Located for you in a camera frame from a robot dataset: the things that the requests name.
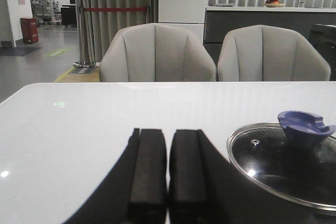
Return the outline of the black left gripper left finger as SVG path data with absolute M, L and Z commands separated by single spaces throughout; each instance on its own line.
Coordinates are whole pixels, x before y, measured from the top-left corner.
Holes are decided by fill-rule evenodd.
M 161 130 L 142 129 L 129 199 L 133 223 L 165 223 L 166 144 Z

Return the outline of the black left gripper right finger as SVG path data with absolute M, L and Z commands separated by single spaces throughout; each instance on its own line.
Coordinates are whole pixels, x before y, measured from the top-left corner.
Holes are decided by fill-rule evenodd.
M 208 197 L 196 130 L 177 130 L 170 152 L 171 223 L 207 223 Z

